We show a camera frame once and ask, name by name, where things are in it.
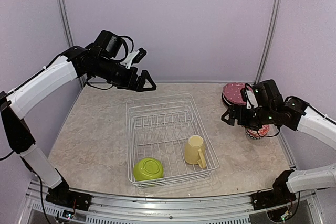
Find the black rimmed dark plate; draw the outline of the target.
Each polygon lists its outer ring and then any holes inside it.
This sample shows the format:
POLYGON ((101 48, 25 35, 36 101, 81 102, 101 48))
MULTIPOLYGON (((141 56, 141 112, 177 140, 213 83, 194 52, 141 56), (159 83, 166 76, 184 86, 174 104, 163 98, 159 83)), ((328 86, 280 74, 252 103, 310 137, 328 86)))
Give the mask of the black rimmed dark plate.
POLYGON ((231 106, 236 104, 235 99, 232 98, 229 95, 226 95, 224 92, 222 93, 222 102, 226 105, 226 106, 231 106))

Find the blue white zigzag bowl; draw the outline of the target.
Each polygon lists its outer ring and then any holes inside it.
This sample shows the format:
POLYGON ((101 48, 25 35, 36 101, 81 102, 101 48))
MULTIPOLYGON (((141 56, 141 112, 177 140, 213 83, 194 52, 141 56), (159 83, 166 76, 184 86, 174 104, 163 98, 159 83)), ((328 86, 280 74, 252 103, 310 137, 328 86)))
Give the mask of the blue white zigzag bowl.
POLYGON ((250 135, 250 134, 246 131, 246 129, 245 129, 245 133, 246 133, 247 137, 250 138, 250 139, 252 139, 252 140, 259 140, 259 139, 263 138, 263 137, 255 137, 255 136, 250 135))

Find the pink dotted plate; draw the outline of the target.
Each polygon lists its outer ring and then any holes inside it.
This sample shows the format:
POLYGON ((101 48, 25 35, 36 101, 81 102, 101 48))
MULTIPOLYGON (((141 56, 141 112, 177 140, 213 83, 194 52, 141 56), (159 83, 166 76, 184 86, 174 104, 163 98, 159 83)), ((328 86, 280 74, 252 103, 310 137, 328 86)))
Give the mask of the pink dotted plate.
POLYGON ((241 95, 241 89, 245 87, 244 83, 239 83, 239 82, 233 82, 233 83, 228 83, 223 86, 223 91, 226 95, 231 96, 232 98, 235 99, 235 102, 237 105, 246 105, 246 102, 243 100, 242 95, 241 95))

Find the red white patterned bowl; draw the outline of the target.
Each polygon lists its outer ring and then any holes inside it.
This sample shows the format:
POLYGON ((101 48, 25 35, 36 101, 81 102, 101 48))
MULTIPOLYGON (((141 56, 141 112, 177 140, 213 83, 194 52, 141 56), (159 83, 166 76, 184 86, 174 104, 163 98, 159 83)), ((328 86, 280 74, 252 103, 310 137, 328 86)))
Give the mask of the red white patterned bowl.
POLYGON ((260 128, 258 131, 255 130, 251 130, 251 129, 246 129, 246 131, 255 137, 264 137, 268 134, 270 130, 270 126, 269 125, 263 125, 262 128, 260 128))

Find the yellow mug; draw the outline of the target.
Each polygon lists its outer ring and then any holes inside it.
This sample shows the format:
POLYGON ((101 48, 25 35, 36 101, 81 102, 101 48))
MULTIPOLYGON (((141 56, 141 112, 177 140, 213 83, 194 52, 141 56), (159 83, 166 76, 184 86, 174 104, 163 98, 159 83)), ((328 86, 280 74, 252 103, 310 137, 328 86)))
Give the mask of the yellow mug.
POLYGON ((198 165, 201 169, 206 168, 205 142, 199 135, 191 136, 184 146, 184 160, 191 165, 198 165))

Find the green bowl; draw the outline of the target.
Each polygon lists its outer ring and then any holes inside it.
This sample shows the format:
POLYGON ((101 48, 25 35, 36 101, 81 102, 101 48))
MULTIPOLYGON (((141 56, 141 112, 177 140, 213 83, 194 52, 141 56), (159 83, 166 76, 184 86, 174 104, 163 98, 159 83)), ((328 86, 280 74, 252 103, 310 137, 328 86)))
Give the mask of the green bowl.
POLYGON ((164 175, 163 165, 153 157, 145 157, 136 163, 133 175, 136 181, 160 179, 164 175))

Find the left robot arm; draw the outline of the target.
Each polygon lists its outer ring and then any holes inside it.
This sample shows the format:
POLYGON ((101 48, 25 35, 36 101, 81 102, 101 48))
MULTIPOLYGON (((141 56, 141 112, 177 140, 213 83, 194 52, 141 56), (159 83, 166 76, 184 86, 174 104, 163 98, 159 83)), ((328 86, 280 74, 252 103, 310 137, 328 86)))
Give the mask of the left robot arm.
POLYGON ((156 84, 148 71, 143 70, 138 75, 135 67, 145 55, 146 50, 139 48, 127 53, 125 58, 115 60, 109 57, 105 48, 95 44, 85 48, 73 46, 9 93, 1 92, 1 118, 10 148, 40 177, 48 186, 49 194, 60 204, 69 205, 74 195, 65 179, 37 147, 24 118, 54 91, 84 75, 89 79, 103 78, 118 89, 154 91, 156 84))

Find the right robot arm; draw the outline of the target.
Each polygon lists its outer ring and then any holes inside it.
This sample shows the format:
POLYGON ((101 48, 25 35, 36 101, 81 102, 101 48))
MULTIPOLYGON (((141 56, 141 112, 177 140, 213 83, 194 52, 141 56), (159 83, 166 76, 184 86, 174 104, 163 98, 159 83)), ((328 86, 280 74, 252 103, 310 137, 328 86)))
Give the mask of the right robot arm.
MULTIPOLYGON (((278 96, 258 101, 257 107, 233 104, 221 116, 223 122, 258 131, 263 125, 285 126, 310 135, 325 145, 335 148, 335 121, 298 98, 278 96)), ((286 170, 274 181, 269 192, 273 205, 281 204, 290 195, 303 190, 335 187, 335 164, 306 170, 286 170)))

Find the left aluminium corner post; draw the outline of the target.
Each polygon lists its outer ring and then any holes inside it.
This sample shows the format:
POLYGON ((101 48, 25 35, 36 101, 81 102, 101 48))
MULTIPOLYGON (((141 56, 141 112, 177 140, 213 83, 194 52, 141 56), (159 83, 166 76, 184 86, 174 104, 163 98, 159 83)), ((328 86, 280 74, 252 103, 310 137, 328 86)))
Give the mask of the left aluminium corner post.
POLYGON ((75 43, 74 43, 73 35, 71 32, 70 22, 69 22, 67 8, 66 8, 66 1, 57 0, 57 5, 59 9, 60 20, 61 20, 64 35, 65 35, 66 43, 69 48, 73 47, 75 43))

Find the aluminium corner post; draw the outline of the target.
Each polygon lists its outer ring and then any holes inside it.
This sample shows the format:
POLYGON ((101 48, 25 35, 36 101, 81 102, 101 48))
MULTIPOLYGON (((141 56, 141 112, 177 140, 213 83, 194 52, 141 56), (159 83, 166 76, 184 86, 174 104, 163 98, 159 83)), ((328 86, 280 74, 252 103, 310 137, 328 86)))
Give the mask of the aluminium corner post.
POLYGON ((64 35, 65 35, 66 43, 69 48, 73 47, 75 43, 74 43, 73 35, 71 32, 70 22, 69 22, 67 8, 66 8, 66 1, 57 0, 57 5, 59 9, 60 20, 61 20, 64 35))
POLYGON ((261 81, 263 74, 265 72, 265 69, 266 69, 267 61, 268 61, 270 50, 271 50, 272 40, 274 38, 274 34, 276 31, 276 25, 277 25, 280 5, 281 5, 281 0, 273 0, 270 20, 268 24, 267 33, 266 33, 266 39, 265 39, 265 43, 263 46, 258 70, 257 70, 256 76, 254 79, 254 84, 259 83, 261 81))

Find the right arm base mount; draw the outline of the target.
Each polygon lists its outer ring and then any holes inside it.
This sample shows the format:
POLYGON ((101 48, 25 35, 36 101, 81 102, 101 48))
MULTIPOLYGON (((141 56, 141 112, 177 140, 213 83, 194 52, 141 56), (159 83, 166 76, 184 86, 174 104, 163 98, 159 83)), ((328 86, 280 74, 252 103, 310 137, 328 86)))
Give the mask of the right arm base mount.
POLYGON ((254 210, 272 208, 295 201, 296 195, 293 193, 276 194, 274 190, 257 191, 251 195, 254 210))

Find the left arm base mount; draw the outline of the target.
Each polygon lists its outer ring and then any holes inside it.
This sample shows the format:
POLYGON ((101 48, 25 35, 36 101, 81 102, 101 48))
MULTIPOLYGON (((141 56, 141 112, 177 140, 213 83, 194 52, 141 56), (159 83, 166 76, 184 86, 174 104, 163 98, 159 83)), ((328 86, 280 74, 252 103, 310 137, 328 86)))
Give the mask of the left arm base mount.
POLYGON ((90 194, 80 193, 76 191, 68 191, 64 197, 47 193, 46 201, 58 206, 71 208, 73 210, 88 211, 92 196, 90 194))

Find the right aluminium corner post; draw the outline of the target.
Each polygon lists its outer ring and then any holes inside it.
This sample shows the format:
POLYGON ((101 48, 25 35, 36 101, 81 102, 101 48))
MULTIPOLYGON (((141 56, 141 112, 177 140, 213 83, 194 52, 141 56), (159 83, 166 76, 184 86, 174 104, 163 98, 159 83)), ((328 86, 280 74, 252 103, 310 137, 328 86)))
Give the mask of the right aluminium corner post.
POLYGON ((263 74, 265 72, 265 69, 266 69, 267 61, 268 61, 270 50, 271 50, 272 40, 274 38, 274 34, 276 31, 276 25, 277 25, 280 5, 281 5, 281 0, 273 0, 270 20, 268 24, 267 33, 266 33, 266 39, 265 39, 265 43, 263 46, 258 70, 257 70, 256 76, 254 79, 254 84, 259 83, 261 81, 263 74))

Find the aluminium front rail frame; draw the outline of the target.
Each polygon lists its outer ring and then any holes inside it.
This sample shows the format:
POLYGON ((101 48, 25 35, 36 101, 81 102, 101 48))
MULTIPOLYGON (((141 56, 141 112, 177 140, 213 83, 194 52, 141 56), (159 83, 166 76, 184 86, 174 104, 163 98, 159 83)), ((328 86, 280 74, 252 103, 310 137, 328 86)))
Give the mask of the aluminium front rail frame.
MULTIPOLYGON (((82 189, 71 190, 91 195, 88 211, 75 210, 69 223, 252 223, 252 215, 265 216, 262 223, 270 221, 267 213, 284 207, 254 210, 251 193, 226 196, 157 198, 122 196, 97 193, 82 189)), ((40 203, 40 183, 32 180, 26 191, 19 214, 14 223, 29 223, 33 210, 43 214, 40 203)), ((327 223, 317 193, 300 193, 296 214, 285 223, 327 223)))

